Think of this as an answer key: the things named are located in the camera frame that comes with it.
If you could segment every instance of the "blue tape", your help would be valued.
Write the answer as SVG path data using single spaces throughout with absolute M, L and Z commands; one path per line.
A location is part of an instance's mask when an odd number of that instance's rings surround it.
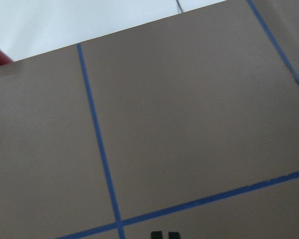
M 275 49 L 277 50 L 278 54 L 280 55 L 281 59 L 283 60 L 284 64 L 287 66 L 287 68 L 289 69 L 289 71 L 291 72 L 291 74 L 293 75 L 296 83 L 299 85 L 299 75 L 297 74 L 297 72 L 295 71 L 294 67 L 292 66 L 292 64 L 290 63 L 290 61 L 288 60 L 287 56 L 285 55 L 285 53 L 283 52 L 282 48 L 279 46 L 278 42 L 276 41 L 274 35 L 272 34 L 272 32 L 270 31 L 269 27 L 267 26 L 267 24 L 265 23 L 264 19 L 261 17 L 260 13 L 258 12 L 256 6 L 254 5 L 252 0 L 246 0 L 248 5 L 250 6 L 251 10 L 253 11 L 254 15 L 256 16 L 256 18 L 258 19 L 260 25 L 262 26 L 262 28 L 264 29 L 265 33 L 267 34 L 269 40 L 271 41 L 271 43 L 273 44 L 273 46 L 275 47 Z
M 83 238 L 83 237 L 87 237 L 90 235 L 94 235 L 94 234 L 98 234 L 98 233 L 103 233 L 109 230 L 113 230 L 116 229 L 116 223 L 112 223 L 112 224 L 107 224 L 101 227 L 97 227 L 97 228 L 92 228 L 92 229 L 88 229 L 86 231 L 82 231 L 79 233 L 74 233 L 71 235 L 67 235 L 67 236 L 63 236 L 57 239 L 78 239 L 78 238 Z
M 93 119 L 95 135 L 96 135 L 96 138 L 97 138 L 97 141 L 98 141 L 101 160 L 102 160 L 103 169 L 104 169 L 104 173 L 105 173 L 105 177 L 106 177 L 106 182 L 107 182 L 110 197 L 111 197 L 111 202 L 112 202 L 112 207 L 113 207 L 113 211 L 114 211 L 116 226 L 117 226 L 117 229 L 119 231 L 120 239 L 125 239 L 125 234 L 124 234 L 124 230 L 123 230 L 123 226 L 122 226 L 122 222 L 121 222 L 119 206 L 118 206 L 117 199 L 116 199 L 116 196 L 115 196 L 114 186 L 113 186 L 113 182 L 112 182 L 112 178 L 111 178 L 111 174 L 110 174 L 110 168 L 109 168 L 108 161 L 107 161 L 106 154 L 105 154 L 105 149 L 104 149 L 104 145 L 103 145 L 101 130 L 100 130 L 100 127 L 99 127 L 99 122 L 98 122 L 97 113 L 96 113 L 95 106 L 94 106 L 92 91 L 91 91 L 91 88 L 90 88 L 89 77 L 88 77 L 88 74 L 87 74 L 85 61 L 84 61 L 84 56 L 83 56 L 83 51 L 82 51 L 82 47 L 81 47 L 80 43 L 77 44 L 77 48 L 78 48 L 78 53 L 79 53 L 79 58 L 80 58 L 81 69 L 82 69 L 82 74 L 83 74 L 83 78 L 84 78 L 86 93 L 87 93 L 87 96 L 88 96 L 91 115 L 92 115 L 92 119 Z
M 255 191 L 255 190 L 258 190 L 258 189 L 261 189 L 261 188 L 266 188 L 266 187 L 269 187 L 269 186 L 272 186 L 272 185 L 275 185 L 275 184 L 278 184 L 278 183 L 283 183 L 283 182 L 286 182 L 286 181 L 289 181 L 289 180 L 292 180 L 292 179 L 296 179 L 296 178 L 299 178 L 299 171 L 295 172 L 295 173 L 292 173 L 292 174 L 289 174 L 287 176 L 282 176 L 282 177 L 274 178 L 274 179 L 271 179 L 271 180 L 268 180 L 268 181 L 263 181 L 263 182 L 260 182 L 260 183 L 256 183 L 256 184 L 253 184 L 251 186 L 245 186 L 245 187 L 242 187 L 242 188 L 238 188 L 238 189 L 234 189 L 234 190 L 227 191 L 227 192 L 224 192 L 224 193 L 209 196 L 207 198 L 198 199 L 198 200 L 191 201 L 191 202 L 188 202 L 188 203 L 179 204 L 177 206 L 173 206 L 173 207 L 170 207 L 170 208 L 165 208 L 165 209 L 162 209 L 162 210 L 158 210 L 158 211 L 155 211 L 155 212 L 152 212 L 152 213 L 147 213 L 147 214 L 144 214 L 144 215 L 140 215 L 140 216 L 137 216 L 137 217 L 134 217 L 134 218 L 123 220 L 122 223 L 123 223 L 123 226 L 139 223 L 139 222 L 146 221 L 146 220 L 149 220 L 149 219 L 161 217 L 161 216 L 164 216 L 164 215 L 167 215 L 167 214 L 176 213 L 176 212 L 179 212 L 179 211 L 182 211 L 182 210 L 186 210 L 186 209 L 194 208 L 194 207 L 197 207 L 197 206 L 201 206 L 201 205 L 204 205 L 204 204 L 207 204 L 207 203 L 212 203 L 212 202 L 215 202 L 215 201 L 218 201 L 218 200 L 221 200 L 221 199 L 230 198 L 230 197 L 233 197 L 233 196 L 236 196 L 236 195 L 239 195 L 239 194 Z

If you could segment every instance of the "gray floor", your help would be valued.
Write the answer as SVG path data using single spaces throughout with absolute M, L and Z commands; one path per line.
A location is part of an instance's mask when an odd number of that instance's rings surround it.
M 122 220 L 299 171 L 299 86 L 246 1 L 81 46 Z M 94 123 L 76 46 L 0 67 L 0 239 L 115 222 Z M 299 179 L 124 230 L 299 238 Z

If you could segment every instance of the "white surface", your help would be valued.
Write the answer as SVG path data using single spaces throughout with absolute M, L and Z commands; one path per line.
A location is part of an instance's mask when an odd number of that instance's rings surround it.
M 0 49 L 17 61 L 178 13 L 175 0 L 0 0 Z

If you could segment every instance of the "black object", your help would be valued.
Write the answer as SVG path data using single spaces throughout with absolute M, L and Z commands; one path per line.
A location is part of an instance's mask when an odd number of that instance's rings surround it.
M 163 233 L 162 232 L 152 232 L 150 234 L 150 239 L 163 239 Z
M 161 231 L 160 232 L 151 232 L 150 239 L 163 239 L 163 233 Z M 169 232 L 168 239 L 181 239 L 181 238 L 180 238 L 180 234 L 178 232 L 175 232 L 175 233 Z
M 168 233 L 168 239 L 180 239 L 180 234 L 179 233 Z

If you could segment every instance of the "blue line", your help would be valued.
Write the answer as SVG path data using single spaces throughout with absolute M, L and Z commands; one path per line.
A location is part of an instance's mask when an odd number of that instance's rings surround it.
M 98 234 L 98 233 L 103 233 L 109 230 L 113 230 L 117 228 L 115 223 L 112 224 L 107 224 L 101 227 L 97 227 L 97 228 L 92 228 L 92 229 L 88 229 L 79 233 L 74 233 L 71 235 L 67 235 L 67 236 L 63 236 L 57 239 L 78 239 L 78 238 L 83 238 L 83 237 L 87 237 L 90 235 L 94 235 L 94 234 Z
M 254 5 L 253 1 L 252 0 L 246 0 L 246 1 L 247 1 L 248 5 L 250 6 L 251 10 L 253 11 L 254 15 L 258 19 L 260 25 L 263 27 L 263 29 L 264 29 L 265 33 L 267 34 L 269 40 L 274 45 L 274 47 L 277 50 L 278 54 L 280 55 L 281 59 L 283 60 L 283 62 L 287 66 L 287 68 L 290 70 L 291 74 L 294 76 L 294 79 L 295 79 L 296 83 L 299 85 L 299 75 L 297 74 L 294 67 L 292 66 L 292 64 L 288 60 L 287 56 L 284 54 L 282 48 L 279 46 L 279 44 L 276 41 L 274 35 L 271 33 L 269 27 L 265 23 L 264 19 L 261 17 L 261 15 L 258 12 L 258 10 L 257 10 L 256 6 Z
M 144 214 L 144 215 L 140 215 L 140 216 L 137 216 L 137 217 L 134 217 L 134 218 L 123 220 L 122 223 L 123 223 L 123 226 L 139 223 L 139 222 L 146 221 L 146 220 L 149 220 L 149 219 L 161 217 L 161 216 L 164 216 L 164 215 L 167 215 L 167 214 L 176 213 L 176 212 L 179 212 L 179 211 L 182 211 L 182 210 L 186 210 L 186 209 L 194 208 L 194 207 L 197 207 L 197 206 L 201 206 L 201 205 L 204 205 L 204 204 L 207 204 L 207 203 L 212 203 L 212 202 L 215 202 L 215 201 L 218 201 L 218 200 L 221 200 L 221 199 L 230 198 L 230 197 L 233 197 L 233 196 L 236 196 L 236 195 L 239 195 L 239 194 L 255 191 L 255 190 L 258 190 L 258 189 L 261 189 L 261 188 L 266 188 L 266 187 L 269 187 L 269 186 L 272 186 L 272 185 L 275 185 L 275 184 L 279 184 L 279 183 L 283 183 L 283 182 L 286 182 L 286 181 L 289 181 L 289 180 L 292 180 L 292 179 L 296 179 L 296 178 L 299 178 L 299 171 L 295 172 L 295 173 L 292 173 L 292 174 L 289 174 L 287 176 L 282 176 L 282 177 L 274 178 L 274 179 L 271 179 L 271 180 L 268 180 L 268 181 L 263 181 L 263 182 L 260 182 L 260 183 L 256 183 L 256 184 L 253 184 L 251 186 L 245 186 L 245 187 L 242 187 L 242 188 L 238 188 L 238 189 L 234 189 L 234 190 L 227 191 L 227 192 L 224 192 L 224 193 L 209 196 L 207 198 L 198 199 L 198 200 L 191 201 L 191 202 L 188 202 L 188 203 L 179 204 L 177 206 L 173 206 L 173 207 L 170 207 L 170 208 L 165 208 L 165 209 L 162 209 L 162 210 L 158 210 L 158 211 L 155 211 L 155 212 L 152 212 L 152 213 L 147 213 L 147 214 Z
M 111 202 L 112 202 L 112 207 L 113 207 L 113 211 L 114 211 L 114 216 L 115 216 L 117 229 L 119 231 L 120 239 L 125 239 L 125 234 L 124 234 L 124 230 L 123 230 L 123 226 L 122 226 L 119 206 L 118 206 L 118 202 L 117 202 L 117 199 L 116 199 L 116 196 L 115 196 L 114 186 L 113 186 L 113 182 L 112 182 L 112 178 L 111 178 L 111 174 L 110 174 L 110 168 L 109 168 L 108 161 L 107 161 L 106 154 L 105 154 L 105 149 L 104 149 L 104 145 L 103 145 L 101 130 L 100 130 L 100 127 L 99 127 L 99 122 L 98 122 L 97 113 L 96 113 L 95 106 L 94 106 L 92 91 L 91 91 L 91 88 L 90 88 L 89 77 L 88 77 L 88 73 L 87 73 L 87 70 L 86 70 L 83 51 L 82 51 L 82 47 L 81 47 L 80 43 L 77 44 L 77 48 L 78 48 L 78 53 L 79 53 L 79 58 L 80 58 L 81 69 L 82 69 L 82 74 L 83 74 L 83 78 L 84 78 L 86 93 L 87 93 L 87 96 L 88 96 L 91 115 L 92 115 L 92 119 L 93 119 L 95 135 L 96 135 L 98 145 L 99 145 L 100 155 L 101 155 L 101 159 L 102 159 L 102 164 L 103 164 L 103 169 L 104 169 L 104 173 L 105 173 L 105 177 L 106 177 L 106 182 L 107 182 L 110 197 L 111 197 Z

